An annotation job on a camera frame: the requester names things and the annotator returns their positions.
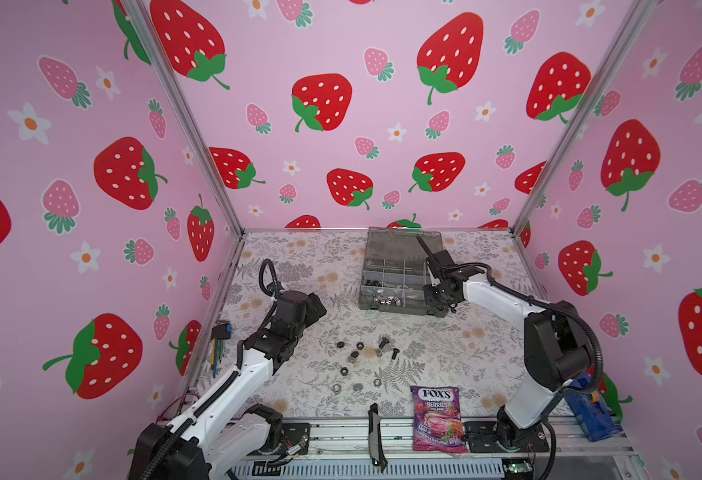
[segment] pink wall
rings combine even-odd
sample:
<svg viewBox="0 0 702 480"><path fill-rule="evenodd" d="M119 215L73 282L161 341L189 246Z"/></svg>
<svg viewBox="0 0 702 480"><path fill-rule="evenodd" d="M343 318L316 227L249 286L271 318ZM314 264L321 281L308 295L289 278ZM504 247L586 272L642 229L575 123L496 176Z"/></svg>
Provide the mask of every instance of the pink wall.
<svg viewBox="0 0 702 480"><path fill-rule="evenodd" d="M702 478L701 46L702 2L656 9L608 90L618 105L606 101L588 120L530 221L527 248L548 296L574 303L594 326L612 381L605 398L622 409L655 479ZM696 91L697 82L691 98L677 99L677 87ZM625 167L634 178L617 181ZM596 276L596 252L612 276Z"/></svg>
<svg viewBox="0 0 702 480"><path fill-rule="evenodd" d="M414 214L416 224L429 227L513 223L527 200L517 186L525 188L528 173L536 178L535 166L548 158L564 126L556 116L534 117L545 111L548 95L570 99L584 91L586 71L596 70L631 4L260 0L255 8L239 1L144 1L203 137L218 149L242 224L259 228L281 228L304 215L321 226L385 226ZM514 50L514 38L521 50ZM194 58L200 49L201 59ZM442 64L450 69L447 82L429 70ZM425 67L423 78L418 66ZM429 105L429 85L448 93L434 91ZM315 129L320 124L323 131ZM505 145L513 151L498 159ZM232 163L222 165L225 158ZM420 179L433 191L415 186L408 193L414 167L429 174L440 158L449 168ZM327 180L335 169L348 170L330 175L337 186Z"/></svg>
<svg viewBox="0 0 702 480"><path fill-rule="evenodd" d="M153 68L134 48L125 59L125 43L110 2L0 2L0 478L124 478L128 449L182 380L168 342L203 321L201 278L214 293L231 249ZM72 100L78 82L87 109ZM134 140L106 150L123 138ZM168 179L153 202L143 148ZM53 197L43 197L48 187ZM214 225L204 261L187 235L199 194ZM167 207L178 218L169 229ZM130 240L134 264L123 252Z"/></svg>

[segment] candy bag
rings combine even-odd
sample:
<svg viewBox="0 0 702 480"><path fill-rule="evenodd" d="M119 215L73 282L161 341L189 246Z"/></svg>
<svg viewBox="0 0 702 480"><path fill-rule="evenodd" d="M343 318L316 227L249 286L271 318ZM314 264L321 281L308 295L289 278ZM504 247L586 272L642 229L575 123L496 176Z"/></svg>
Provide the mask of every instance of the candy bag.
<svg viewBox="0 0 702 480"><path fill-rule="evenodd" d="M464 442L460 400L456 387L411 386L415 402L413 450L469 451Z"/></svg>

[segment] strawberry wallpaper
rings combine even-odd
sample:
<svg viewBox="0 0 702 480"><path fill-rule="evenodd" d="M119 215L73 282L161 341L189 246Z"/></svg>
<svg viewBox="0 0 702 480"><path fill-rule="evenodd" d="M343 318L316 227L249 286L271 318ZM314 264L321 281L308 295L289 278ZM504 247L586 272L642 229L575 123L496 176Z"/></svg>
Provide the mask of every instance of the strawberry wallpaper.
<svg viewBox="0 0 702 480"><path fill-rule="evenodd" d="M702 0L659 5L530 218L646 478L702 478Z"/></svg>
<svg viewBox="0 0 702 480"><path fill-rule="evenodd" d="M250 228L513 223L631 4L141 1Z"/></svg>
<svg viewBox="0 0 702 480"><path fill-rule="evenodd" d="M0 478L124 478L231 251L148 62L119 1L0 2Z"/></svg>

